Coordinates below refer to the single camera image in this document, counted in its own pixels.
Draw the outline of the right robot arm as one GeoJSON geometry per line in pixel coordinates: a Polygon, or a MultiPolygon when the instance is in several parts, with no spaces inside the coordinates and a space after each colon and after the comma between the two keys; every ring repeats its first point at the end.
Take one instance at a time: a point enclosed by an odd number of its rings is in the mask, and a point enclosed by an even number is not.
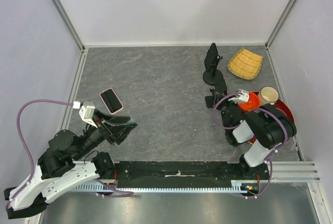
{"type": "Polygon", "coordinates": [[[256,103],[256,94],[246,90],[237,90],[226,94],[217,89],[210,90],[212,95],[205,97],[205,104],[215,113],[221,114],[221,123],[215,123],[225,131],[227,142],[239,146],[248,141],[254,143],[241,155],[238,166],[239,175],[250,179],[257,168],[268,161],[272,154],[295,136],[297,128],[293,120],[270,103],[256,103]]]}

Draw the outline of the black phone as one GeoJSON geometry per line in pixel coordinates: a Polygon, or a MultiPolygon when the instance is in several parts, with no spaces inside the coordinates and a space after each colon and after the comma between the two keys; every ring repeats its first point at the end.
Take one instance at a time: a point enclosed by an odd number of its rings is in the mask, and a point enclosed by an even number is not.
{"type": "Polygon", "coordinates": [[[207,72],[210,72],[212,69],[217,67],[217,57],[218,57],[218,50],[215,43],[210,45],[209,50],[207,51],[204,66],[207,72]]]}

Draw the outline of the pink case phone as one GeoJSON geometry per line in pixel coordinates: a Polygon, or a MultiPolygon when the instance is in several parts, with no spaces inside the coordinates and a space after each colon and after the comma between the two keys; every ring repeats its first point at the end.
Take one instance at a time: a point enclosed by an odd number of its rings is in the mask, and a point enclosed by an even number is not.
{"type": "Polygon", "coordinates": [[[122,102],[112,88],[102,91],[100,93],[100,98],[111,115],[117,114],[124,108],[122,102]]]}

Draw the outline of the round base phone stand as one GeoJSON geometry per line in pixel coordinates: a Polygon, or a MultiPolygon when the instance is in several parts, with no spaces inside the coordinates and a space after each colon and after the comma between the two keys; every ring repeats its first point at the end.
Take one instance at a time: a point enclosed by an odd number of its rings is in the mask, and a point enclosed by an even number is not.
{"type": "MultiPolygon", "coordinates": [[[[218,67],[218,64],[221,60],[221,56],[218,55],[217,57],[217,67],[218,67]]],[[[210,72],[207,72],[205,70],[205,72],[203,73],[203,81],[208,84],[208,85],[211,85],[211,86],[215,86],[217,85],[222,79],[223,79],[223,74],[221,71],[219,71],[218,69],[214,68],[212,69],[210,72]]]]}

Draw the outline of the folding black phone stand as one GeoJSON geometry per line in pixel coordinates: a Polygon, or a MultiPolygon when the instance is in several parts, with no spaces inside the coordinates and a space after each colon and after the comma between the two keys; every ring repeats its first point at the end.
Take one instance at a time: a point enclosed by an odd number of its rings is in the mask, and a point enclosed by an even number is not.
{"type": "Polygon", "coordinates": [[[213,108],[219,100],[227,95],[227,85],[225,80],[220,81],[213,89],[210,89],[212,95],[204,98],[207,108],[213,108]]]}

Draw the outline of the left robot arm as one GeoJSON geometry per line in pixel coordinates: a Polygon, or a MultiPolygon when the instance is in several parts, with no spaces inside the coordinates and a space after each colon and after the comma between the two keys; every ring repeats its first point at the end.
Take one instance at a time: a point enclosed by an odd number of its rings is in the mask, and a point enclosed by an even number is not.
{"type": "Polygon", "coordinates": [[[129,116],[107,115],[97,109],[87,117],[83,113],[80,116],[86,123],[81,136],[70,130],[57,132],[37,160],[33,174],[18,187],[5,189],[9,219],[37,215],[74,187],[90,180],[112,177],[115,164],[109,153],[97,153],[82,167],[77,167],[75,162],[88,156],[103,141],[121,144],[137,123],[131,122],[129,116]]]}

